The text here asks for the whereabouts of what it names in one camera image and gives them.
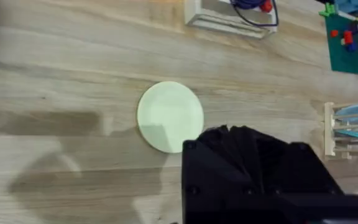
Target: red cap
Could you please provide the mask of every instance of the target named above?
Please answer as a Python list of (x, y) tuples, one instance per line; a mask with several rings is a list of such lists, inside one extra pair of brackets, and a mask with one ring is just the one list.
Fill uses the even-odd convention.
[(265, 3), (260, 6), (260, 10), (262, 10), (262, 12), (270, 12), (272, 9), (273, 6), (270, 0), (266, 0)]

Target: light green plate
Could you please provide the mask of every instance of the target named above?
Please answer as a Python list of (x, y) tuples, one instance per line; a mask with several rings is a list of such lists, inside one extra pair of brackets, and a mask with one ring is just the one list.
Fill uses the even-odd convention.
[(137, 123), (146, 141), (167, 152), (182, 152), (185, 140), (196, 139), (204, 126), (203, 107), (197, 96), (176, 82), (150, 87), (140, 99)]

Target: red lego brick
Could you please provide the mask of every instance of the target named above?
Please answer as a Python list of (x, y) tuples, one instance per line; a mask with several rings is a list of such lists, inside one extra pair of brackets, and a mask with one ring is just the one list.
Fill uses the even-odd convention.
[(331, 37), (336, 37), (336, 36), (338, 36), (338, 34), (339, 34), (339, 32), (338, 32), (338, 30), (331, 30)]
[(346, 31), (344, 32), (343, 38), (345, 39), (345, 44), (351, 44), (351, 43), (353, 43), (352, 31), (346, 30)]

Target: black cable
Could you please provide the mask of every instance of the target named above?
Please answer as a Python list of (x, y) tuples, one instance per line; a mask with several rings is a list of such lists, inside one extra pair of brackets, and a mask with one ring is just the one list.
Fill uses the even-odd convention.
[(245, 18), (241, 12), (238, 9), (253, 9), (255, 7), (259, 7), (261, 5), (263, 5), (265, 3), (265, 0), (230, 0), (231, 5), (233, 6), (235, 12), (239, 15), (239, 17), (241, 19), (243, 19), (244, 21), (246, 21), (247, 23), (253, 25), (253, 26), (257, 26), (257, 27), (275, 27), (278, 26), (278, 11), (277, 11), (277, 6), (276, 6), (276, 1), (272, 0), (273, 2), (273, 8), (275, 11), (275, 17), (276, 17), (276, 23), (274, 24), (258, 24), (258, 23), (254, 23), (250, 20), (248, 20), (247, 18)]

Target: wood grain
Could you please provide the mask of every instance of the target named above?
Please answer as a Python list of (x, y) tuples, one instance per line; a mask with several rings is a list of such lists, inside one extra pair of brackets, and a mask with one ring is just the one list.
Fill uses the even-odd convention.
[[(253, 40), (184, 26), (180, 0), (0, 0), (0, 223), (181, 223), (181, 157), (136, 128), (160, 81), (199, 96), (205, 128), (321, 155), (323, 103), (358, 101), (358, 75), (330, 70), (322, 8), (280, 0), (278, 33)], [(327, 166), (356, 189), (358, 158)]]

